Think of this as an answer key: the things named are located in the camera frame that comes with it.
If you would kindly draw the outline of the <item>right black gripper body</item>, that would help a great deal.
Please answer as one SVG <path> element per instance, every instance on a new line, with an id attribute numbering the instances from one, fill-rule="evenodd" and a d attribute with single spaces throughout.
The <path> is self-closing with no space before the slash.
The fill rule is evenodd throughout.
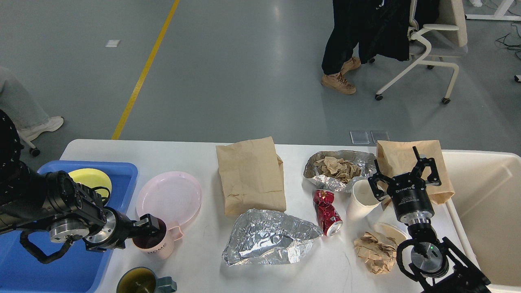
<path id="1" fill-rule="evenodd" d="M 413 174 L 392 178 L 387 188 L 398 221 L 404 224 L 428 223 L 435 215 L 425 181 Z"/>

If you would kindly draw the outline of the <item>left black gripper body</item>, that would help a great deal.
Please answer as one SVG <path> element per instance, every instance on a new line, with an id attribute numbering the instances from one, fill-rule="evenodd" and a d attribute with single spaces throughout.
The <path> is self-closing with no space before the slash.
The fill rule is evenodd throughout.
<path id="1" fill-rule="evenodd" d="M 130 238 L 135 221 L 111 208 L 104 208 L 106 223 L 95 235 L 83 238 L 88 251 L 103 252 L 108 249 L 125 249 L 125 241 Z"/>

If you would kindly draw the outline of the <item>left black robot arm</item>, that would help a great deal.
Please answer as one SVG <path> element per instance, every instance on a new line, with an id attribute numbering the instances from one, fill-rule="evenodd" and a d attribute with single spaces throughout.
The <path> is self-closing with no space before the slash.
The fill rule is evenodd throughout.
<path id="1" fill-rule="evenodd" d="M 75 241 L 88 251 L 124 249 L 129 238 L 160 233 L 158 218 L 138 221 L 107 207 L 108 198 L 65 171 L 39 174 L 20 160 L 23 146 L 15 125 L 1 112 L 1 233 L 19 230 L 19 242 L 37 261 L 48 264 L 64 256 Z"/>

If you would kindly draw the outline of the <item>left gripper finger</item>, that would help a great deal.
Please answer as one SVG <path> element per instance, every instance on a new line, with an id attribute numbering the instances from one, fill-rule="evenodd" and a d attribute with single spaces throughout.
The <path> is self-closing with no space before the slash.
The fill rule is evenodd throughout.
<path id="1" fill-rule="evenodd" d="M 158 232 L 132 238 L 138 248 L 153 248 L 158 244 Z"/>
<path id="2" fill-rule="evenodd" d="M 159 219 L 151 214 L 145 214 L 132 224 L 133 235 L 153 235 L 161 230 Z"/>

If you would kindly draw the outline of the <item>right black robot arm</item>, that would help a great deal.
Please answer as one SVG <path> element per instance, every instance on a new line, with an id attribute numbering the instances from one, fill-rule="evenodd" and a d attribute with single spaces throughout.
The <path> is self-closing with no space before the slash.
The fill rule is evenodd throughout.
<path id="1" fill-rule="evenodd" d="M 436 161 L 421 157 L 413 147 L 416 164 L 411 171 L 389 177 L 380 168 L 368 178 L 378 201 L 390 197 L 396 219 L 410 238 L 397 248 L 397 264 L 404 275 L 421 284 L 425 293 L 488 293 L 487 278 L 449 238 L 438 239 L 431 225 L 435 215 L 427 186 L 441 185 Z"/>

